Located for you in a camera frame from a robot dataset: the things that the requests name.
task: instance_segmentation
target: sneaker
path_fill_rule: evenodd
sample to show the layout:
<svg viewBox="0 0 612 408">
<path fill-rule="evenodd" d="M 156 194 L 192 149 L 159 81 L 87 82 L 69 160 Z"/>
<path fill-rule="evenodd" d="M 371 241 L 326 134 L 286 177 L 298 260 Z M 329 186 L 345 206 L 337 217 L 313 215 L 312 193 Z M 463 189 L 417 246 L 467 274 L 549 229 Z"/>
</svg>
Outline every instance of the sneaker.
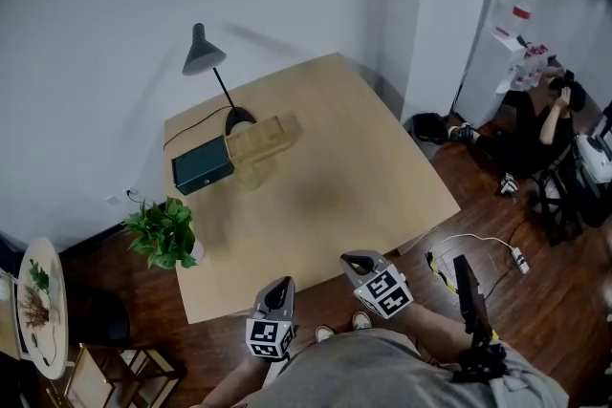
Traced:
<svg viewBox="0 0 612 408">
<path fill-rule="evenodd" d="M 462 141 L 468 143 L 473 140 L 474 128 L 468 122 L 461 126 L 450 126 L 448 129 L 448 141 Z"/>
<path fill-rule="evenodd" d="M 506 175 L 501 180 L 501 193 L 507 194 L 509 196 L 513 196 L 514 193 L 518 190 L 518 183 L 514 179 L 514 177 L 506 172 Z"/>
<path fill-rule="evenodd" d="M 331 338 L 334 335 L 334 331 L 331 328 L 326 327 L 325 325 L 321 325 L 315 330 L 315 337 L 317 338 L 317 343 L 322 342 L 323 340 L 327 340 L 328 338 Z"/>
<path fill-rule="evenodd" d="M 363 311 L 357 311 L 353 314 L 353 330 L 365 330 L 372 328 L 370 317 Z"/>
</svg>

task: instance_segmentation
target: white pot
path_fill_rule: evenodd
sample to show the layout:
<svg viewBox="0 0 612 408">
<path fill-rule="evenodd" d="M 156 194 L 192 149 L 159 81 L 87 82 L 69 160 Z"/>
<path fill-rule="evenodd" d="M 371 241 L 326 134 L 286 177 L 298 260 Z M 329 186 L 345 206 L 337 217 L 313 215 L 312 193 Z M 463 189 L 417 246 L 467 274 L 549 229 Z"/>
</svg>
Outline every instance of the white pot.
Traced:
<svg viewBox="0 0 612 408">
<path fill-rule="evenodd" d="M 202 261 L 204 260 L 204 247 L 198 241 L 197 238 L 195 240 L 195 243 L 193 244 L 193 250 L 191 251 L 191 253 L 189 255 L 191 255 L 191 257 L 193 257 L 193 260 L 195 260 L 195 263 L 196 263 L 197 266 L 202 264 Z"/>
</svg>

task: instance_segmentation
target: table lamp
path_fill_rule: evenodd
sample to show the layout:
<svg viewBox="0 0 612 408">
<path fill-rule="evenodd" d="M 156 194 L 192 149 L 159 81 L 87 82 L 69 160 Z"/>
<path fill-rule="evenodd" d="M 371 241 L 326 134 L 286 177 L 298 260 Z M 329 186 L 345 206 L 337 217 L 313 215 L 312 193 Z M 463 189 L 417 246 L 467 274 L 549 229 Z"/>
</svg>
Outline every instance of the table lamp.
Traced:
<svg viewBox="0 0 612 408">
<path fill-rule="evenodd" d="M 193 25 L 193 39 L 191 41 L 191 48 L 187 54 L 185 60 L 185 66 L 183 67 L 183 75 L 197 75 L 212 69 L 214 74 L 221 84 L 221 88 L 228 98 L 231 109 L 226 118 L 226 131 L 225 134 L 229 135 L 231 128 L 233 128 L 239 122 L 250 122 L 255 124 L 257 121 L 255 117 L 243 107 L 236 107 L 231 100 L 230 94 L 226 86 L 219 76 L 217 66 L 226 59 L 226 54 L 219 50 L 212 43 L 207 41 L 204 35 L 204 24 L 197 23 Z"/>
</svg>

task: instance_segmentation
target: hand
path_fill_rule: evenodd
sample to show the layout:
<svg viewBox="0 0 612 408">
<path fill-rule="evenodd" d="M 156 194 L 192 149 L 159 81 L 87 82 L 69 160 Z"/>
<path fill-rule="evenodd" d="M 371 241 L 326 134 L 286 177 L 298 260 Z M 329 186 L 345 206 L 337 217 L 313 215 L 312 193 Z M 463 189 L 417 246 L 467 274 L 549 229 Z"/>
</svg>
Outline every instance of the hand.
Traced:
<svg viewBox="0 0 612 408">
<path fill-rule="evenodd" d="M 555 105 L 559 109 L 565 109 L 567 106 L 570 105 L 570 96 L 571 95 L 572 95 L 572 89 L 570 89 L 569 87 L 563 87 L 561 89 L 561 95 L 555 101 Z"/>
</svg>

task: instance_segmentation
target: white round table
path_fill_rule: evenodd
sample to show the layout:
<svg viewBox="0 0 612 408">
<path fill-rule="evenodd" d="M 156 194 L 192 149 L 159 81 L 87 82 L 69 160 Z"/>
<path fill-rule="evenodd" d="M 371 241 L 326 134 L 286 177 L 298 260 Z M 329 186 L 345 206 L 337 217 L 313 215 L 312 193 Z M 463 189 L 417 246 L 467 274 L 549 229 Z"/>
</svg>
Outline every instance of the white round table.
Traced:
<svg viewBox="0 0 612 408">
<path fill-rule="evenodd" d="M 50 321 L 36 330 L 26 327 L 26 317 L 21 307 L 21 304 L 25 303 L 26 286 L 33 287 L 33 280 L 30 276 L 31 260 L 37 262 L 49 274 L 51 305 L 57 312 L 55 322 Z M 68 359 L 68 312 L 66 310 L 64 274 L 61 270 L 59 256 L 49 240 L 35 238 L 30 242 L 21 262 L 18 280 L 17 315 L 28 354 L 30 354 L 34 365 L 43 376 L 48 379 L 58 379 L 64 374 L 66 360 Z M 43 303 L 47 306 L 45 293 L 40 292 L 40 295 L 43 297 Z M 37 348 L 34 345 L 33 333 L 37 339 Z"/>
</svg>

